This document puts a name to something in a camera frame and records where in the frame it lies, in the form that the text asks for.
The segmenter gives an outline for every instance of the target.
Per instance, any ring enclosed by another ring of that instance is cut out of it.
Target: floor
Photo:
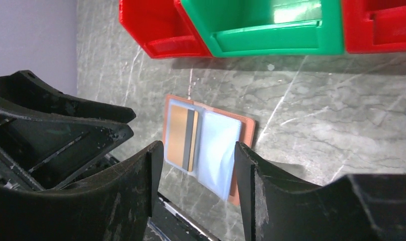
[[[152,60],[118,22],[118,1],[78,1],[78,95],[133,108],[125,159],[162,138],[165,95],[258,122],[254,149],[325,185],[406,172],[406,53]],[[159,191],[221,240],[244,240],[240,208],[163,167]]]

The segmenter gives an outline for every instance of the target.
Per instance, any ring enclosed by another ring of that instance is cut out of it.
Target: marble countertop
[[[161,140],[166,94],[258,123],[262,157],[325,185],[345,173],[406,173],[406,53],[152,60],[118,22],[118,1],[78,1],[78,95],[131,107],[125,159]],[[165,164],[159,191],[221,240],[244,240],[240,208]]]

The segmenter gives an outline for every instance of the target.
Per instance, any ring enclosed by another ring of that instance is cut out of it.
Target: white spot
[[[273,64],[267,65],[267,68],[269,71],[273,71],[275,69],[275,66]]]

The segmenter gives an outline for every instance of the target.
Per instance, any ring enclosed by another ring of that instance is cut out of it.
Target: tan stripe
[[[170,109],[167,159],[182,167],[188,109],[172,105]]]
[[[188,171],[192,171],[192,165],[194,161],[194,150],[195,150],[195,136],[197,134],[197,120],[198,120],[198,112],[194,112],[194,122],[192,124],[192,136],[191,136],[191,148],[190,148],[190,161],[188,165]]]

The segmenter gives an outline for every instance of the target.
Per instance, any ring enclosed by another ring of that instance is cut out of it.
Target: brown book cover
[[[183,103],[188,103],[188,104],[200,106],[200,107],[203,107],[204,109],[207,109],[209,111],[213,111],[215,113],[222,114],[222,115],[225,115],[225,116],[228,116],[228,117],[231,117],[231,118],[234,118],[234,119],[237,119],[237,120],[241,121],[242,128],[241,128],[241,132],[240,132],[239,141],[245,143],[247,146],[250,146],[250,147],[252,146],[253,135],[255,133],[255,121],[253,119],[251,119],[249,117],[242,116],[242,115],[234,114],[234,113],[231,113],[231,112],[228,112],[228,111],[225,111],[225,110],[213,108],[211,106],[208,106],[208,105],[205,105],[205,104],[202,104],[202,103],[199,103],[199,102],[195,102],[195,101],[190,100],[190,99],[186,99],[186,98],[178,97],[178,96],[175,96],[175,95],[171,95],[171,94],[168,94],[166,96],[166,103],[165,103],[165,110],[164,110],[165,118],[164,118],[164,123],[163,123],[163,142],[164,143],[165,143],[165,140],[166,140],[166,128],[167,128],[167,123],[168,123],[167,116],[168,116],[168,111],[169,111],[169,101],[171,99],[175,99],[175,100],[181,101]],[[175,115],[175,118],[180,118],[181,119],[181,121],[179,121],[179,124],[178,123],[175,124],[177,126],[172,126],[172,123],[170,124],[170,129],[175,128],[175,130],[176,129],[180,130],[173,136],[173,138],[176,138],[176,141],[178,143],[180,143],[180,145],[178,147],[175,146],[176,152],[180,153],[180,156],[178,155],[177,157],[175,157],[176,161],[173,161],[173,162],[176,165],[180,166],[180,167],[183,167],[183,168],[186,167],[184,169],[190,171],[190,170],[192,170],[192,159],[193,159],[193,157],[190,156],[190,153],[187,154],[187,153],[184,152],[184,145],[188,144],[188,142],[186,141],[187,137],[185,136],[185,133],[186,133],[187,128],[192,128],[192,133],[193,134],[191,135],[191,142],[190,142],[189,145],[191,145],[192,150],[194,150],[194,147],[193,147],[194,142],[193,142],[193,140],[195,140],[195,128],[197,126],[197,124],[196,124],[197,118],[196,118],[196,114],[194,114],[194,112],[196,112],[196,111],[188,110],[188,109],[185,109],[185,108],[182,108],[182,109],[184,109],[184,110],[181,110],[181,109],[174,110],[174,114],[173,114],[173,115]],[[237,186],[237,177],[236,177],[236,173],[235,173],[234,170],[233,170],[233,176],[232,176],[232,180],[231,180],[230,197],[228,198],[228,200],[234,205],[239,205],[240,204],[239,189],[238,189],[238,186]]]

